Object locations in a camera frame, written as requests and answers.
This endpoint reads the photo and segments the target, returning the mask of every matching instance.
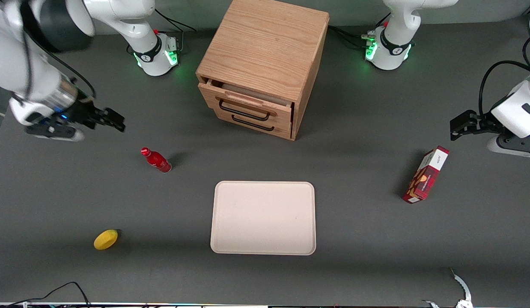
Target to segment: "black drawer handle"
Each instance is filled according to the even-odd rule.
[[[249,121],[244,121],[244,120],[241,120],[241,119],[237,119],[236,117],[234,117],[234,115],[231,115],[231,118],[232,118],[233,121],[237,121],[238,123],[242,123],[244,125],[249,125],[251,127],[263,129],[263,130],[266,130],[266,131],[272,131],[274,129],[274,126],[271,127],[271,128],[268,128],[268,127],[265,127],[265,126],[253,124],[253,123],[250,123]]]
[[[249,117],[250,119],[254,119],[254,120],[257,120],[257,121],[267,121],[269,119],[269,116],[271,115],[270,113],[267,113],[267,115],[265,115],[265,117],[262,118],[262,117],[257,117],[255,115],[250,115],[249,113],[243,113],[242,111],[238,111],[238,110],[235,110],[235,109],[231,109],[231,108],[225,107],[223,105],[223,100],[222,99],[220,99],[220,108],[222,110],[228,111],[230,113],[234,113],[236,115],[243,116],[243,117]]]

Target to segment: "green indicator light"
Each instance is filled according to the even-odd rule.
[[[375,55],[375,51],[377,50],[377,43],[373,43],[373,45],[368,47],[368,51],[366,52],[366,58],[368,60],[372,60],[373,56]]]
[[[141,68],[140,59],[137,58],[136,53],[134,53],[134,58],[136,58],[137,66],[139,66]]]
[[[177,53],[175,51],[164,50],[164,54],[172,66],[177,64]]]
[[[410,53],[411,44],[408,46],[408,51],[406,51],[406,55],[404,56],[404,60],[408,58],[408,54]]]

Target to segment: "bottle cap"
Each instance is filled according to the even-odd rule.
[[[149,156],[149,155],[151,155],[151,150],[149,150],[149,148],[142,148],[141,149],[141,154],[143,156]]]

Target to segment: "drawer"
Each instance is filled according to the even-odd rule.
[[[233,87],[224,88],[222,84],[210,80],[207,83],[199,83],[198,87],[206,104],[214,110],[218,118],[290,139],[293,110],[290,102],[271,98],[270,100],[275,100],[273,103],[250,96],[248,92],[235,92]]]

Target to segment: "red bottle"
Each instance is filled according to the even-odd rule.
[[[168,171],[172,170],[172,164],[170,164],[164,156],[159,154],[158,152],[153,152],[149,150],[149,148],[142,148],[141,154],[147,158],[147,162],[162,171],[163,173],[167,173]]]

